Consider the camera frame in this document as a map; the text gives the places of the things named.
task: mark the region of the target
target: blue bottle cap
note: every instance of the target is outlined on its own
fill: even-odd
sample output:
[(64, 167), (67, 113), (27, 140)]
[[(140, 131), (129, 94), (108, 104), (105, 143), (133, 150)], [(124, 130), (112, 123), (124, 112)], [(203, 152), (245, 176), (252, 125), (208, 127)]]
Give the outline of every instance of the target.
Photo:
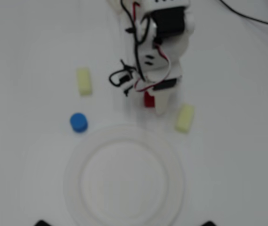
[(82, 113), (74, 114), (70, 119), (73, 130), (77, 133), (82, 133), (88, 128), (88, 121), (85, 115)]

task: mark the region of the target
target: black wire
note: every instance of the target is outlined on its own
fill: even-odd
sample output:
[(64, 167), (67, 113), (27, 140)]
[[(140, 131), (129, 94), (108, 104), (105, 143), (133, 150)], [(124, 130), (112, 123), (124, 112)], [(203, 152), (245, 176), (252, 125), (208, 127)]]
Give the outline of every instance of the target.
[(232, 7), (230, 7), (226, 2), (224, 2), (224, 0), (219, 0), (225, 7), (227, 7), (231, 12), (241, 16), (241, 17), (244, 17), (246, 19), (249, 19), (249, 20), (253, 20), (253, 21), (256, 21), (256, 22), (259, 22), (259, 23), (262, 23), (262, 24), (267, 24), (268, 25), (268, 22), (267, 21), (263, 21), (263, 20), (259, 20), (259, 19), (256, 19), (254, 17), (251, 17), (251, 16), (248, 16), (248, 15), (245, 15), (245, 14), (242, 14), (238, 11), (236, 11), (235, 9), (233, 9)]
[(122, 63), (122, 65), (123, 65), (123, 69), (118, 70), (118, 71), (116, 71), (116, 72), (113, 72), (113, 73), (109, 76), (109, 81), (110, 81), (110, 83), (111, 83), (113, 86), (118, 87), (118, 88), (122, 85), (122, 83), (118, 83), (118, 84), (116, 84), (116, 83), (113, 82), (112, 78), (113, 78), (115, 75), (117, 75), (117, 74), (119, 74), (119, 73), (122, 73), (122, 72), (126, 72), (127, 75), (129, 75), (130, 79), (132, 79), (132, 78), (133, 78), (132, 73), (133, 73), (133, 71), (136, 71), (136, 68), (135, 68), (135, 67), (126, 65), (126, 64), (123, 62), (123, 60), (121, 60), (121, 63)]
[(149, 16), (147, 16), (146, 19), (147, 19), (146, 31), (145, 31), (144, 36), (142, 37), (141, 41), (139, 41), (139, 45), (142, 45), (146, 41), (146, 39), (147, 39), (147, 35), (148, 35), (148, 31), (149, 31), (149, 26), (151, 24), (151, 19), (149, 18)]
[(137, 29), (136, 29), (136, 26), (135, 26), (135, 22), (134, 22), (132, 16), (130, 15), (130, 12), (128, 11), (128, 9), (125, 7), (125, 5), (123, 3), (123, 0), (120, 0), (120, 4), (121, 4), (121, 7), (123, 8), (123, 10), (128, 15), (128, 17), (130, 19), (130, 22), (132, 24), (133, 36), (134, 36), (134, 42), (135, 42), (135, 45), (134, 45), (134, 55), (135, 55), (135, 60), (136, 60), (136, 65), (137, 65), (137, 71), (138, 71), (141, 79), (143, 81), (146, 81), (145, 80), (145, 77), (143, 75), (142, 69), (141, 69), (141, 64), (140, 64), (139, 56), (138, 56), (138, 49), (139, 49), (140, 43), (139, 43), (138, 38), (137, 38)]

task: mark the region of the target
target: white table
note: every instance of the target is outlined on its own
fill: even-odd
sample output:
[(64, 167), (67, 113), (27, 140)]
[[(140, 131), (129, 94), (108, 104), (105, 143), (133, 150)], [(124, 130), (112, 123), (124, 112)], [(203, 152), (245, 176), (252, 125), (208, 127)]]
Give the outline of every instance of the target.
[[(86, 136), (71, 130), (75, 112), (87, 115), (88, 133), (126, 123), (166, 135), (186, 176), (175, 226), (209, 219), (268, 225), (268, 27), (216, 0), (192, 2), (196, 32), (181, 60), (183, 86), (157, 118), (106, 82), (125, 53), (119, 22), (103, 0), (0, 0), (0, 226), (33, 226), (40, 218), (75, 225), (62, 186)], [(268, 20), (267, 0), (228, 2)], [(91, 69), (92, 97), (79, 97), (80, 66)], [(184, 101), (196, 106), (188, 136), (173, 129)]]

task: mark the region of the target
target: white plate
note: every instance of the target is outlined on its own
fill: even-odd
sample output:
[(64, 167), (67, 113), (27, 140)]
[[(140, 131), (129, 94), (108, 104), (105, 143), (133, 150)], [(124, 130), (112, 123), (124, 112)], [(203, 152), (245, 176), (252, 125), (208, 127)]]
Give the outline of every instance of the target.
[(183, 180), (181, 164), (164, 139), (119, 126), (79, 144), (64, 193), (80, 226), (168, 226), (182, 204)]

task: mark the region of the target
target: yellow sponge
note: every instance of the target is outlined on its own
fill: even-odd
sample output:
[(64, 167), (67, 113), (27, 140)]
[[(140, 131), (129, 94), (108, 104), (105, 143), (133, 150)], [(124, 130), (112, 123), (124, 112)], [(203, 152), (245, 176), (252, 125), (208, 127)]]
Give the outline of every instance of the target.
[(81, 96), (92, 94), (90, 70), (88, 68), (77, 69), (78, 89)]
[(183, 133), (188, 133), (195, 115), (195, 107), (184, 104), (179, 113), (176, 130)]

